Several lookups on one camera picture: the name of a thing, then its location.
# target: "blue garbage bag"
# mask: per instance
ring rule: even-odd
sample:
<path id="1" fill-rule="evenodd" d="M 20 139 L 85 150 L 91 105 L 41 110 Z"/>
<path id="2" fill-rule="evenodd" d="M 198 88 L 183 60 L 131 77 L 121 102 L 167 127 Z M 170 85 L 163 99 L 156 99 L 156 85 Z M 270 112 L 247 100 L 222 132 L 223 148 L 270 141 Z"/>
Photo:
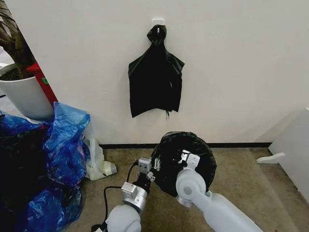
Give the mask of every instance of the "blue garbage bag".
<path id="1" fill-rule="evenodd" d="M 54 109 L 55 119 L 49 130 L 50 137 L 43 145 L 48 177 L 57 183 L 74 187 L 84 178 L 86 161 L 90 157 L 82 136 L 90 115 L 59 102 L 54 103 Z"/>
<path id="2" fill-rule="evenodd" d="M 19 221 L 17 231 L 59 231 L 79 218 L 82 206 L 80 188 L 68 188 L 52 183 L 28 203 L 27 220 Z"/>
<path id="3" fill-rule="evenodd" d="M 16 135 L 33 129 L 46 129 L 51 124 L 50 120 L 33 124 L 22 117 L 12 116 L 0 110 L 0 136 Z"/>

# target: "red object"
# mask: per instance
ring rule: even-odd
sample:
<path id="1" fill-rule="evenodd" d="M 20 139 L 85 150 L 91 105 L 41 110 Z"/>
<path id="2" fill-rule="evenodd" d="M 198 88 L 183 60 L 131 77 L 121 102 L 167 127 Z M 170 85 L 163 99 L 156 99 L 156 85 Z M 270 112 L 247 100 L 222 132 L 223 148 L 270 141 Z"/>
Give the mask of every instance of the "red object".
<path id="1" fill-rule="evenodd" d="M 47 96 L 50 104 L 52 107 L 54 106 L 54 102 L 58 101 L 52 88 L 50 88 L 41 68 L 39 67 L 38 63 L 35 62 L 33 65 L 27 68 L 27 72 L 32 72 L 35 77 L 37 78 L 43 92 Z"/>

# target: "gray floor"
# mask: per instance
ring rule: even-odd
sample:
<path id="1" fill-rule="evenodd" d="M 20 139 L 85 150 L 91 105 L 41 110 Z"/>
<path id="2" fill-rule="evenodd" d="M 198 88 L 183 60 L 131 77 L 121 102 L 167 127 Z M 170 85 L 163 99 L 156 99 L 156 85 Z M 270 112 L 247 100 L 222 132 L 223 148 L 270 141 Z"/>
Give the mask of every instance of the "gray floor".
<path id="1" fill-rule="evenodd" d="M 151 155 L 152 149 L 105 150 L 105 158 L 116 163 L 118 174 L 98 181 L 86 180 L 81 217 L 65 232 L 88 232 L 105 215 L 103 189 L 122 185 L 134 159 Z M 279 165 L 257 164 L 256 158 L 270 155 L 266 148 L 213 149 L 217 172 L 211 190 L 227 197 L 252 218 L 264 232 L 309 232 L 309 205 Z M 136 170 L 132 171 L 134 181 Z M 108 190 L 109 209 L 121 204 L 118 189 Z M 211 232 L 202 213 L 184 208 L 152 184 L 141 215 L 144 232 Z"/>
<path id="2" fill-rule="evenodd" d="M 25 117 L 16 109 L 13 103 L 8 99 L 7 96 L 0 98 L 0 110 L 4 111 L 10 115 L 18 116 L 18 117 Z"/>

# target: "white plant pot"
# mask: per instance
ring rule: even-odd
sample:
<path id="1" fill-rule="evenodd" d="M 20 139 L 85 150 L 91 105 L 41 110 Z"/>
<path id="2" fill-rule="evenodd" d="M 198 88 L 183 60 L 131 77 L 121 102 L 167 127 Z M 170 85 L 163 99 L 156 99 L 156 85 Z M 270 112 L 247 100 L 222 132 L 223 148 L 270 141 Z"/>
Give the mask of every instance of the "white plant pot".
<path id="1" fill-rule="evenodd" d="M 0 89 L 24 116 L 37 121 L 54 116 L 54 109 L 35 77 L 16 81 L 0 80 Z"/>

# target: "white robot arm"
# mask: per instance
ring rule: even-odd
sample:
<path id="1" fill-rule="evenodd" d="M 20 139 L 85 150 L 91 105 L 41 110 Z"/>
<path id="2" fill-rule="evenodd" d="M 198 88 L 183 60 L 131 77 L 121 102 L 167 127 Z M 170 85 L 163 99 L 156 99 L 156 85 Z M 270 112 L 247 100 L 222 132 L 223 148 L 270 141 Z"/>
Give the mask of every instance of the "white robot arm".
<path id="1" fill-rule="evenodd" d="M 195 171 L 199 156 L 184 150 L 182 160 L 187 166 L 177 176 L 176 190 L 179 203 L 185 207 L 196 205 L 203 212 L 205 221 L 216 232 L 263 232 L 227 198 L 218 193 L 206 192 L 204 179 Z M 140 175 L 144 181 L 147 178 L 154 180 L 149 171 L 150 165 L 150 159 L 139 160 Z M 125 205 L 117 206 L 111 211 L 106 221 L 107 231 L 140 232 L 139 213 L 145 207 L 148 193 L 145 189 L 128 182 L 122 186 L 122 193 Z"/>

